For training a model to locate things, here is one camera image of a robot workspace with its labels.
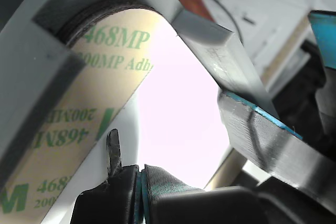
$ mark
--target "blue tape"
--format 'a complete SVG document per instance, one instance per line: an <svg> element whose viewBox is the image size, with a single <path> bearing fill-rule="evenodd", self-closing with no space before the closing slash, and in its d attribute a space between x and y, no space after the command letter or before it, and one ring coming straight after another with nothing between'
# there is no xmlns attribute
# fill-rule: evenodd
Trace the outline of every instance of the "blue tape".
<svg viewBox="0 0 336 224"><path fill-rule="evenodd" d="M273 124L275 124L279 128L288 131L289 133L291 133L292 135L294 135L295 137L297 137L300 140L302 139L302 136L300 136L298 133L296 133L294 130L292 130L291 128L286 126L284 123L282 123L281 121L279 121L278 119L276 119L272 115L268 114L265 110L258 107L257 105L255 105L255 104L245 100L244 98L241 98L240 96L238 96L238 95L236 95L232 92L229 92L229 91L226 91L225 95L228 96L228 97L231 97L232 99L234 99L237 102L241 102L244 105L249 106L252 110L254 110L258 114L262 115L264 118L266 118L268 121L272 122Z"/></svg>

